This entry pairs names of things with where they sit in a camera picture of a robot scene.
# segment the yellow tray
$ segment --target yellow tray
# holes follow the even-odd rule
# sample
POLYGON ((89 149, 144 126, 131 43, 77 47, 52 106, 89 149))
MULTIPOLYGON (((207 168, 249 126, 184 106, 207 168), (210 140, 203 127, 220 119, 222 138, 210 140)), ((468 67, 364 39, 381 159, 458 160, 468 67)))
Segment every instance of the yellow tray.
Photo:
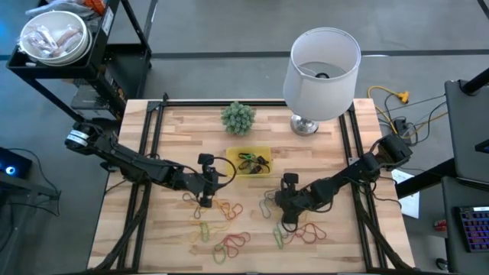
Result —
MULTIPOLYGON (((226 149, 226 158, 230 160, 236 167, 236 170, 238 173, 236 176, 241 176, 241 177, 264 177, 264 176, 269 176, 272 173, 272 151, 269 147, 263 146, 263 147, 230 147, 226 149), (238 166, 243 163, 243 161, 239 158, 239 153, 247 153, 247 154, 254 154, 255 156, 259 157, 262 156, 265 160, 268 161, 268 167, 270 167, 270 171, 267 171, 266 167, 263 167, 263 173, 259 174, 249 174, 249 173, 243 173, 242 170, 238 169, 238 166)), ((226 172, 228 173, 228 176, 231 176, 234 171, 231 167, 231 165, 227 165, 226 172)))

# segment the keyboard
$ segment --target keyboard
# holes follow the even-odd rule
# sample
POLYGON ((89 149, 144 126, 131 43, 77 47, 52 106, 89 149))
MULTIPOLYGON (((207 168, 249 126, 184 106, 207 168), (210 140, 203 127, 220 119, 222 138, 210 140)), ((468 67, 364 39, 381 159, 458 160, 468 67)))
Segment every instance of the keyboard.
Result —
POLYGON ((454 207, 467 252, 489 252, 489 206, 454 207))

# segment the white lampshade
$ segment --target white lampshade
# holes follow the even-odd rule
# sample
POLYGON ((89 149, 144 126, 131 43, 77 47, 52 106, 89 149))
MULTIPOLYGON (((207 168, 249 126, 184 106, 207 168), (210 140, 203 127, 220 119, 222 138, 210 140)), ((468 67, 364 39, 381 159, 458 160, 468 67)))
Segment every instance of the white lampshade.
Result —
POLYGON ((294 42, 283 84, 283 97, 296 115, 311 121, 337 118, 353 103, 361 51, 348 33, 321 27, 307 31, 294 42), (342 72, 329 79, 316 78, 305 69, 323 63, 342 72))

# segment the wooden table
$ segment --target wooden table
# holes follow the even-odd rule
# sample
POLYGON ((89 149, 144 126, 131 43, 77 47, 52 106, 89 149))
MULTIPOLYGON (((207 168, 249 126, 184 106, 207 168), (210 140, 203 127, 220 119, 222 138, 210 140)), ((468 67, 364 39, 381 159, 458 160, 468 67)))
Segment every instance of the wooden table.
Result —
MULTIPOLYGON (((126 108, 119 143, 132 150, 137 151, 139 147, 146 105, 147 100, 131 100, 126 108)), ((368 150, 381 137, 374 103, 371 99, 356 99, 355 108, 364 149, 368 150)), ((224 157, 227 147, 269 146, 272 148, 273 155, 272 175, 262 179, 236 178, 231 184, 219 190, 219 199, 233 204, 239 202, 244 206, 244 211, 232 221, 228 231, 211 234, 213 238, 207 243, 201 240, 191 243, 189 240, 190 233, 198 231, 199 226, 189 222, 189 217, 193 216, 196 206, 182 200, 183 192, 153 185, 140 272, 364 271, 357 219, 349 185, 340 189, 331 212, 326 214, 310 212, 307 215, 308 222, 316 223, 327 233, 326 239, 315 244, 304 244, 302 240, 296 239, 283 250, 279 249, 272 230, 280 220, 280 209, 273 210, 271 218, 265 219, 258 206, 266 190, 279 187, 280 178, 285 172, 298 173, 300 186, 303 186, 318 178, 332 176, 346 167, 338 119, 322 122, 318 132, 313 136, 300 137, 290 130, 289 121, 292 113, 288 108, 257 107, 253 131, 246 137, 234 137, 223 131, 220 122, 221 109, 218 107, 165 108, 159 155, 164 159, 184 163, 200 170, 200 165, 197 164, 199 153, 224 157), (237 257, 227 259, 224 264, 216 264, 211 254, 214 245, 227 234, 238 234, 243 231, 251 234, 251 241, 240 248, 237 257)), ((151 144, 153 136, 151 131, 154 126, 150 129, 148 144, 151 144)), ((354 145, 351 132, 349 137, 350 143, 354 145)), ((225 173, 223 162, 216 161, 214 166, 225 173)), ((120 180, 120 174, 112 174, 107 188, 120 180)), ((375 191, 377 196, 390 199, 397 197, 391 181, 379 180, 378 183, 375 191)), ((125 183, 105 196, 89 267, 99 264, 121 236, 129 193, 130 183, 125 183)), ((398 204, 376 200, 375 205, 382 233, 403 260, 414 266, 398 204)), ((211 226, 225 223, 224 216, 217 208, 203 213, 201 220, 207 221, 211 226)), ((372 257, 377 263, 371 236, 369 236, 369 243, 372 257)), ((130 260, 132 243, 129 247, 128 259, 130 260)))

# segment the gray floor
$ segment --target gray floor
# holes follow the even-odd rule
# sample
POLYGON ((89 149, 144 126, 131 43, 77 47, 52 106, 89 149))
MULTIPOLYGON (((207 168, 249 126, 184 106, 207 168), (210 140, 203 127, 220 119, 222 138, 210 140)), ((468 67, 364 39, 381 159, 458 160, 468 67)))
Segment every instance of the gray floor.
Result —
MULTIPOLYGON (((24 22, 24 10, 35 0, 0 3, 0 55, 10 54, 24 22)), ((144 25, 149 0, 132 0, 144 25)), ((476 0, 160 0, 150 44, 155 53, 289 50, 302 32, 336 27, 351 33, 362 50, 460 50, 488 48, 487 27, 476 0)), ((120 7, 112 43, 135 42, 137 37, 120 7)), ((154 60, 144 97, 174 99, 280 98, 287 59, 154 60)), ((449 79, 468 79, 487 68, 489 56, 365 57, 355 96, 366 97, 372 85, 410 91, 410 102, 442 95, 449 79)), ((44 172, 63 190, 61 216, 33 212, 12 274, 53 274, 83 270, 95 233, 107 173, 96 157, 84 157, 63 146, 73 122, 0 63, 0 145, 33 150, 44 172)), ((73 86, 43 82, 65 102, 73 86)), ((383 105, 385 92, 374 92, 383 105)), ((417 121, 442 99, 394 111, 417 121)), ((391 99, 391 108, 400 106, 391 99)), ((426 129, 420 138, 426 136, 426 129)), ((413 148, 406 165, 420 169, 452 156, 446 117, 431 125, 430 138, 413 148)), ((34 171, 33 180, 42 183, 34 171)), ((443 217, 439 186, 421 194, 419 220, 405 218, 417 267, 436 270, 433 261, 444 256, 441 234, 432 223, 443 217)))

